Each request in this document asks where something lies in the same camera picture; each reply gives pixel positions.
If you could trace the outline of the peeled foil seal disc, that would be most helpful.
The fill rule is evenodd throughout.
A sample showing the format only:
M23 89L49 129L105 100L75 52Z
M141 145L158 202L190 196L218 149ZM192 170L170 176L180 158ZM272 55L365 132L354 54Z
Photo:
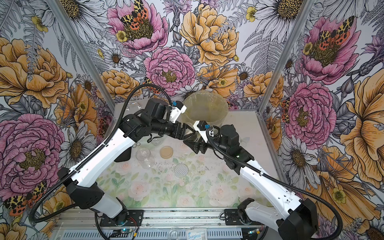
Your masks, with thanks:
M174 167L174 174L177 178L184 178L189 173L189 167L186 164L178 164Z

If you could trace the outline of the foil tea jar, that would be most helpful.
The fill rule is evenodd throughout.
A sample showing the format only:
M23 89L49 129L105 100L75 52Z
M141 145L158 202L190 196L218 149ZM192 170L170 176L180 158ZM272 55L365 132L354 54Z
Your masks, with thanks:
M155 165L155 159L147 148L139 148L136 151L136 159L144 169L150 169Z

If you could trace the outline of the clear jar beige lid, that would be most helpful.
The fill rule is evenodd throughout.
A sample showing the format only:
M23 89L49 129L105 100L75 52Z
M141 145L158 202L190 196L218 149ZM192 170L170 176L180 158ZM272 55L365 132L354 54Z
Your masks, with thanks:
M164 137L157 136L152 139L151 144L157 147L162 145L164 140L165 140Z

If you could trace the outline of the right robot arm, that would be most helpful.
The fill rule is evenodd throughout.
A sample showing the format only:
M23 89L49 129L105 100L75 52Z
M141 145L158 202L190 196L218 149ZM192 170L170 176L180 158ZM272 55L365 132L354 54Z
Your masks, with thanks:
M279 233L283 240L309 240L318 230L316 206L301 200L292 191L269 176L255 158L240 145L233 125L203 125L184 137L183 142L196 154L211 149L223 156L227 166L252 184L272 208L258 203L253 197L243 200L237 210L243 225L261 223Z

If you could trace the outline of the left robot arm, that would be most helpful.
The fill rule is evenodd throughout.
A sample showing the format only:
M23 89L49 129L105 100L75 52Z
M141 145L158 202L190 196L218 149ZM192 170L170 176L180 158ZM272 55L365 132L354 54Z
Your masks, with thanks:
M112 162L129 160L133 145L143 137L157 134L185 140L192 136L195 129L177 120L186 109L179 101L168 105L163 100L150 99L144 109L123 117L116 125L117 130L86 159L59 171L59 179L64 180L70 198L81 209L92 209L111 219L125 218L123 204L104 193L97 185L97 178Z

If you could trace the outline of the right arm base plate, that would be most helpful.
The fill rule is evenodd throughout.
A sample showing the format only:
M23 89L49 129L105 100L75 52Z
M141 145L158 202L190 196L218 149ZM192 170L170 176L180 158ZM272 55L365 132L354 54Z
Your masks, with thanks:
M245 211L240 209L224 209L226 226L256 226L259 222L251 221Z

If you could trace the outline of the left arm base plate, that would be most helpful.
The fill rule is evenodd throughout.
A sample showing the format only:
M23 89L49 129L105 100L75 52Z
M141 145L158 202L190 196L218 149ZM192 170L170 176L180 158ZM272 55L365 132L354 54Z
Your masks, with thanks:
M140 227L144 218L144 210L123 209L114 218L109 218L103 214L100 221L101 227Z

